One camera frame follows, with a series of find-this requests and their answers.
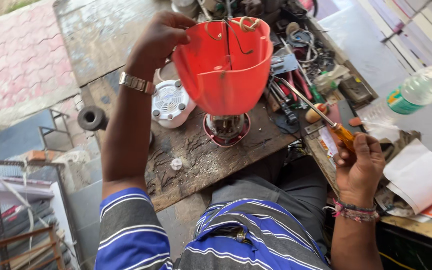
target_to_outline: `striped shirt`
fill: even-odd
[[[108,196],[100,219],[95,269],[330,269],[298,220],[270,201],[247,198],[209,206],[175,262],[168,235],[141,189]]]

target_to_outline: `bracelet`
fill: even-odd
[[[373,208],[362,208],[356,205],[346,204],[340,200],[335,200],[334,198],[333,202],[335,207],[323,207],[323,209],[332,209],[333,217],[341,215],[357,222],[371,222],[379,218],[379,214],[376,212],[376,204]]]

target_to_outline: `pink paving tiles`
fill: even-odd
[[[0,112],[46,95],[57,99],[45,103],[51,106],[77,93],[53,2],[0,17]]]

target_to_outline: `workbench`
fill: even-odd
[[[101,107],[111,117],[116,105],[119,74],[135,41],[154,12],[170,9],[169,0],[57,0],[55,13],[63,40],[81,87],[86,106]],[[335,51],[335,62],[345,65],[353,75],[369,86],[345,54],[335,45],[314,19],[308,24],[325,46]],[[177,78],[170,63],[161,72],[164,79]],[[328,101],[343,97],[336,93]],[[150,147],[145,178],[154,208],[159,211],[186,196],[209,187],[239,169],[254,163],[295,141],[283,134],[268,118],[262,99],[248,112],[251,128],[246,137],[229,148],[218,147],[202,128],[205,113],[196,108],[186,122],[166,129],[152,122],[154,142]],[[104,131],[98,131],[99,142]],[[336,170],[317,138],[305,137],[311,155],[336,194]],[[182,169],[170,167],[173,158],[182,160]],[[419,223],[407,218],[383,217],[382,222],[428,236],[432,239],[432,220]]]

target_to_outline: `bottle label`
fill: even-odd
[[[386,101],[388,102],[388,106],[396,113],[398,114],[412,114],[415,111],[421,109],[424,107],[424,105],[416,105],[411,103],[410,101],[407,101],[402,95],[401,95],[401,86],[394,89],[393,92],[391,92],[388,95],[388,98]]]

